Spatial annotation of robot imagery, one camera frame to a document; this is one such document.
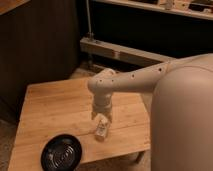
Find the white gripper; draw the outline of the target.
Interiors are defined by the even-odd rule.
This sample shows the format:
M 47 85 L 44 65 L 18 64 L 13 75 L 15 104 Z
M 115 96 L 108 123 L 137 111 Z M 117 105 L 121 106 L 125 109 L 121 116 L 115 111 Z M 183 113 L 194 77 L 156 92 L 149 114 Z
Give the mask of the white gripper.
M 105 120 L 108 125 L 112 124 L 112 116 L 110 115 L 112 111 L 112 102 L 108 101 L 107 103 L 98 103 L 93 101 L 91 119 L 94 120 L 98 114 L 105 115 Z

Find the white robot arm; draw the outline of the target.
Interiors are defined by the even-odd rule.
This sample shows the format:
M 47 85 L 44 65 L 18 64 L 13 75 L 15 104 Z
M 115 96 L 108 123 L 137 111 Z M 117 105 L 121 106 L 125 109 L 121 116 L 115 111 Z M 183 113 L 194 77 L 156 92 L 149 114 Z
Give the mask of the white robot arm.
M 213 53 L 88 81 L 92 115 L 109 116 L 115 92 L 150 92 L 151 171 L 213 171 Z

